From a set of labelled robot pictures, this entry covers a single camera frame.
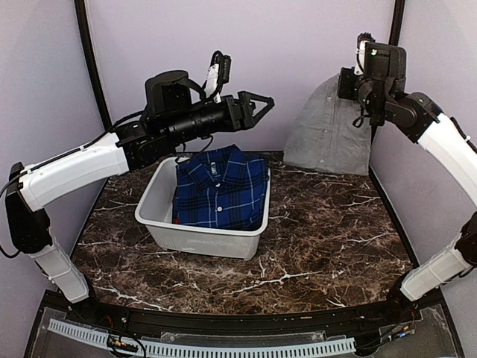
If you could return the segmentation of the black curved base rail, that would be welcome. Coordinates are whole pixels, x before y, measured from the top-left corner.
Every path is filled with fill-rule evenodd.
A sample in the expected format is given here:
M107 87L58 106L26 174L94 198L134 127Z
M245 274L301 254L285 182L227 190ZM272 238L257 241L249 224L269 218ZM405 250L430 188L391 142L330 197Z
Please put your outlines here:
M336 310L272 315L167 313L99 301L77 304L70 310L69 302L63 295L51 290L45 291L40 306L59 310L78 323L90 322L138 336L159 336L165 332L244 336L323 330L328 335L343 333L374 337L381 327L412 321L421 316L416 308L407 306L399 311L396 302L387 301Z

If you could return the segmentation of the black frame post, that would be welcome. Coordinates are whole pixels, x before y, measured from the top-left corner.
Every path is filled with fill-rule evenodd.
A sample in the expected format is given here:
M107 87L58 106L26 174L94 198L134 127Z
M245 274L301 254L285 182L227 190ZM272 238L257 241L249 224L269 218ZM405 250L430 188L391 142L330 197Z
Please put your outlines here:
M395 0L388 45L398 46L402 31L406 0Z
M108 129L111 126L112 121L110 118L109 110L107 108L98 66L95 59L95 52L92 44L92 37L90 33L88 15L86 11L86 1L74 0L74 5L81 46L83 49L83 56L89 75L89 82L91 84L95 103L101 118L101 123L104 129Z

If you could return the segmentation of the grey long sleeve shirt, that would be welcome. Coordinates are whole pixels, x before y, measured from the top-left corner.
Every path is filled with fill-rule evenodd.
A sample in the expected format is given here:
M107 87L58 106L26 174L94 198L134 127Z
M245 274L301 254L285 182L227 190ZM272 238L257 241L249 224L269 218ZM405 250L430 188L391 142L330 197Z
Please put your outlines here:
M367 175L371 128L353 121L361 107L338 97L335 75L320 84L294 120L285 144L286 165L319 172Z

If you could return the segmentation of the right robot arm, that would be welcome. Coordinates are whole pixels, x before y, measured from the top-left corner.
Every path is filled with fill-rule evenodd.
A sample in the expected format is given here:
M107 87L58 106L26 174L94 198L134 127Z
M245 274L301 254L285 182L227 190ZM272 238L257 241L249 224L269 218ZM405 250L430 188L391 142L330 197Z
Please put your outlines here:
M405 91L405 49L363 34L357 41L355 61L354 67L341 70L338 82L338 97L361 108L354 126L364 122L374 128L394 125L475 203L476 147L430 97ZM472 216L442 249L394 284L388 301L381 305L381 318L397 323L408 313L409 304L475 268L476 217Z

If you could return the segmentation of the right black frame post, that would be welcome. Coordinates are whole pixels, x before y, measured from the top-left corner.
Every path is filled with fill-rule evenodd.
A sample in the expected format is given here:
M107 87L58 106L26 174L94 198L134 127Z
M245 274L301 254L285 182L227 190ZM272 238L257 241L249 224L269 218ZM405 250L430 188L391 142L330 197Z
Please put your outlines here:
M402 31L406 0L395 0L388 45L398 46Z

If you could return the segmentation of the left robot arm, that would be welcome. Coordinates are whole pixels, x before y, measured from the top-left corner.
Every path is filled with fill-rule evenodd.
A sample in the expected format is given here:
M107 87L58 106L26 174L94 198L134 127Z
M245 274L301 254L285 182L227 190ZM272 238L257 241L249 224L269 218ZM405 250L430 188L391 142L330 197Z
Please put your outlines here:
M48 275L89 325L105 319L85 276L60 247L45 207L98 180L143 169L177 146L217 132L245 131L274 107L271 97L240 91L214 99L188 72L163 72L145 82L146 107L117 121L98 138L38 164L16 163L1 190L10 238Z

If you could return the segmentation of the left black frame post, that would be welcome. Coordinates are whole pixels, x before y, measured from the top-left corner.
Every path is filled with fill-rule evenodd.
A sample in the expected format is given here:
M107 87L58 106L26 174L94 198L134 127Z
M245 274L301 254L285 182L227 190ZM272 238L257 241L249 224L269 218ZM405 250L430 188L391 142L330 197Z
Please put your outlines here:
M89 82L91 84L95 103L101 118L101 123L104 129L108 129L111 126L112 121L110 118L109 110L107 108L98 66L95 59L95 52L92 44L92 37L90 33L88 15L86 11L86 1L74 0L74 5L81 46L83 49L83 56L89 75Z

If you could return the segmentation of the blue plaid shirt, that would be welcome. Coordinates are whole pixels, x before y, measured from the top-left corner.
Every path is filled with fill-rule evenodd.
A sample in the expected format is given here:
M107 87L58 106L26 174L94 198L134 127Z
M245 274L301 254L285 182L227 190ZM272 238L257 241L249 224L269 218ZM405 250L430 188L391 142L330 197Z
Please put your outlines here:
M176 166L172 222L220 230L253 231L261 225L268 160L236 145L205 151Z

